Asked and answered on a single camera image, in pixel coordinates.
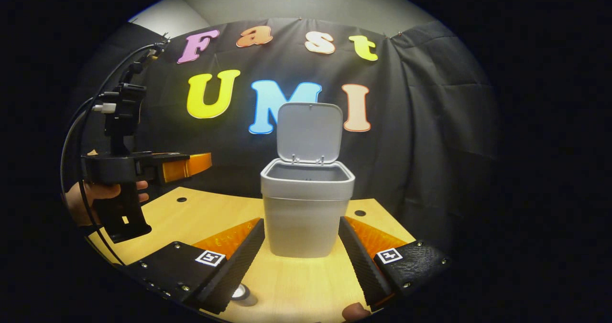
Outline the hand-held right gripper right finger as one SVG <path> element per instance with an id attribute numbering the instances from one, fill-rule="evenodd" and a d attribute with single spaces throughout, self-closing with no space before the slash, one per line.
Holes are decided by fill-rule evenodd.
<path id="1" fill-rule="evenodd" d="M 405 242 L 349 216 L 339 219 L 339 238 L 372 310 L 413 295 L 452 266 L 430 242 Z"/>

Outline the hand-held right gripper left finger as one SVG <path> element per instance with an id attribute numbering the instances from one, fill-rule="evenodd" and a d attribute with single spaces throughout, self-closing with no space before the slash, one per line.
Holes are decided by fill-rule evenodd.
<path id="1" fill-rule="evenodd" d="M 227 308 L 265 238 L 262 218 L 243 226 L 245 236 L 232 252 L 221 252 L 217 245 L 201 248 L 176 241 L 125 266 L 125 272 L 162 297 L 219 314 Z"/>

